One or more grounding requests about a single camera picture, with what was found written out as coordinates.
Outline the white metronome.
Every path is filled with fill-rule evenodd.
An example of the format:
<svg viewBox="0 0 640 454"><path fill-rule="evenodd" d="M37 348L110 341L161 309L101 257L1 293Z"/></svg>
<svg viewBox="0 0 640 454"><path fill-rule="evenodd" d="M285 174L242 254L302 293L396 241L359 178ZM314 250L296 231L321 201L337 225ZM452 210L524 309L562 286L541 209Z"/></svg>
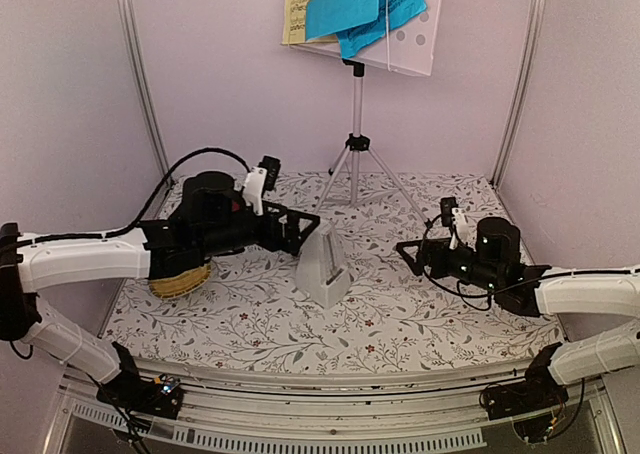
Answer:
<svg viewBox="0 0 640 454"><path fill-rule="evenodd" d="M340 236L326 220L303 243L295 286L323 309L330 309L349 291L352 280Z"/></svg>

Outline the silver tripod music stand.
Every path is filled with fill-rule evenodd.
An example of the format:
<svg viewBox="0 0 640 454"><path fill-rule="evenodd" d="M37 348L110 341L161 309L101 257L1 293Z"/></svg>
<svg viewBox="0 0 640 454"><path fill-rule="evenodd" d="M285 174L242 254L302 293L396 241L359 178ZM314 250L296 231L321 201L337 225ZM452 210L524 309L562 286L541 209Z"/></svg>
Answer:
<svg viewBox="0 0 640 454"><path fill-rule="evenodd" d="M339 175L347 173L350 181L350 196L344 201L346 205L360 207L399 194L404 197L421 221L427 219L423 210L411 197L396 174L372 147L370 138L362 132L364 79L368 68L379 68L393 74L414 77L428 77L432 73L442 0L425 1L427 3L425 12L404 26L393 30L388 37L363 49L351 59L341 57L339 44L334 36L322 37L306 44L287 46L301 51L332 56L352 71L352 128L337 158L329 167L329 179L315 204L317 210L333 203L334 200L330 196L333 187ZM369 155L389 178L392 183L391 188L369 197L361 196L360 164L364 154Z"/></svg>

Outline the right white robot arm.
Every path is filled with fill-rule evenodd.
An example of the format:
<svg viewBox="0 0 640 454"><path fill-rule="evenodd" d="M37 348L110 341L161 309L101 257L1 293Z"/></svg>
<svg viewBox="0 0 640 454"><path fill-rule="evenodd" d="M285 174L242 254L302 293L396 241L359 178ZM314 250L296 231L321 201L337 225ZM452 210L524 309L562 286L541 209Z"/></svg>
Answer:
<svg viewBox="0 0 640 454"><path fill-rule="evenodd" d="M504 218L486 217L476 227L474 246L463 244L453 219L449 238L396 244L417 276L437 283L453 278L483 290L485 297L521 317L556 314L612 314L627 323L586 339L543 348L526 370L517 401L537 410L556 387L616 372L639 363L639 269L563 269L521 260L520 231Z"/></svg>

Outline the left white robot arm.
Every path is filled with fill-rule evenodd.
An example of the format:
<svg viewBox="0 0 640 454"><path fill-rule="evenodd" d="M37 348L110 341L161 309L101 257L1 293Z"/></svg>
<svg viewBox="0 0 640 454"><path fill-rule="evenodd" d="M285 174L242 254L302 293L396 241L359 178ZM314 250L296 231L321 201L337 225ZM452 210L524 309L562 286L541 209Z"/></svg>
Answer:
<svg viewBox="0 0 640 454"><path fill-rule="evenodd" d="M251 170L241 189L223 172L187 178L181 199L166 219L134 222L122 233L61 236L1 228L1 338L48 352L84 371L128 408L148 400L127 350L100 340L45 302L40 290L103 279L143 279L153 295L172 299L193 292L210 276L214 257L249 246L296 256L319 226L317 215L265 201L271 182Z"/></svg>

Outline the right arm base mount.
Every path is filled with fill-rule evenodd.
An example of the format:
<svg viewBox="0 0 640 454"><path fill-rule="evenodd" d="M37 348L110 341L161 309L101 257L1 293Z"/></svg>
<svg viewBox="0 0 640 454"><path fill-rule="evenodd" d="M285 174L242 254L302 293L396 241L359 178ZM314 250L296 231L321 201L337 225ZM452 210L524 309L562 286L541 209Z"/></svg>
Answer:
<svg viewBox="0 0 640 454"><path fill-rule="evenodd" d="M503 419L548 409L544 416L515 422L516 436L527 445L547 444L562 436L576 422L585 399L586 381L581 380L580 397L570 420L561 415L567 408L567 388L551 376L552 356L562 346L560 342L543 348L526 369L524 379L511 384L491 383L479 394L480 407L490 420Z"/></svg>

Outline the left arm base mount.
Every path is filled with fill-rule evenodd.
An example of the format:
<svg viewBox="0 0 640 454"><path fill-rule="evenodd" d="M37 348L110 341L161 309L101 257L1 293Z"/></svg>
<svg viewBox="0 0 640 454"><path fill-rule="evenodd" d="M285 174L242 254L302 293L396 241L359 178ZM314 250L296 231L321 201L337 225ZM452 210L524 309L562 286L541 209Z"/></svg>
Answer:
<svg viewBox="0 0 640 454"><path fill-rule="evenodd" d="M168 374L145 380L128 349L117 342L112 346L119 357L120 372L113 380L100 384L97 400L127 412L176 420L184 399L180 380Z"/></svg>

